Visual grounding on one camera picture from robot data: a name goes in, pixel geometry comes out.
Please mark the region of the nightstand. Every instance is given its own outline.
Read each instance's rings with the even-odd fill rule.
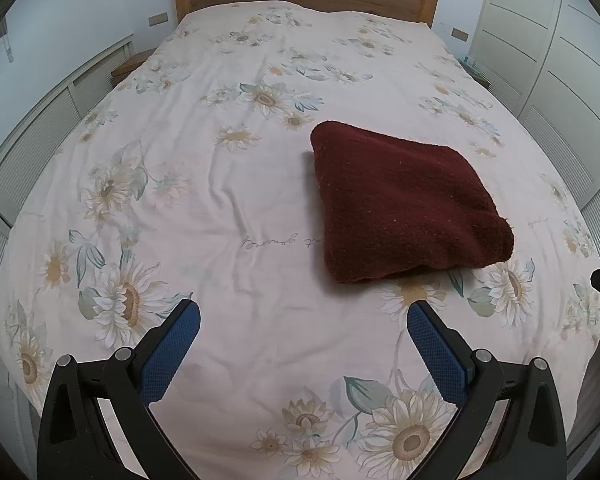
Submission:
[[[124,81],[126,76],[131,74],[136,68],[142,65],[142,63],[144,63],[147,58],[154,53],[154,51],[155,49],[152,48],[150,50],[145,50],[144,52],[133,54],[133,56],[127,59],[118,68],[113,69],[111,71],[111,82],[113,83],[113,86],[117,86],[118,83]]]
[[[489,83],[487,79],[482,74],[480,74],[474,67],[467,65],[467,63],[465,63],[464,61],[458,60],[458,62],[460,63],[460,65],[462,65],[462,68],[464,68],[465,72],[467,72],[468,75],[474,78],[475,82],[480,83],[487,90],[489,89],[491,83]]]

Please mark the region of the silver screw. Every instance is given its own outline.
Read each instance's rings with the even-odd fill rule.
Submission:
[[[118,349],[118,351],[116,352],[116,359],[118,361],[126,361],[130,357],[131,357],[131,348],[127,348],[126,346]]]
[[[478,358],[478,361],[482,361],[483,363],[488,363],[491,361],[491,352],[485,350],[484,348],[480,348],[476,351],[475,356]]]
[[[536,357],[534,359],[534,365],[536,366],[536,368],[538,368],[539,370],[546,370],[547,368],[547,363],[544,359],[542,359],[541,357]]]
[[[58,366],[67,366],[71,362],[71,356],[69,354],[61,355],[56,361]]]

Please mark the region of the white bedding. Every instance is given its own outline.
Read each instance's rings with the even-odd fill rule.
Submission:
[[[512,259],[337,285],[309,140],[323,120],[458,150],[512,225]],[[42,410],[58,357],[107,358],[192,295],[200,334],[152,412],[201,478],[404,480],[455,409],[405,333],[408,305],[426,299],[500,360],[547,359],[568,434],[600,336],[599,266],[544,153],[426,25],[211,7],[34,186],[0,268],[0,352]]]

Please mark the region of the blue textured pad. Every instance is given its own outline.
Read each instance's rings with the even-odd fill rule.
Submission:
[[[140,398],[145,406],[160,400],[200,330],[200,310],[191,302],[158,343],[140,373]]]
[[[407,330],[442,398],[462,406],[466,401],[466,371],[417,303],[409,307]]]

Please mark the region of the folded towel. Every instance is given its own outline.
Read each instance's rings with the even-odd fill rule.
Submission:
[[[511,257],[509,224],[455,150],[334,121],[318,124],[311,144],[324,262],[338,282]]]

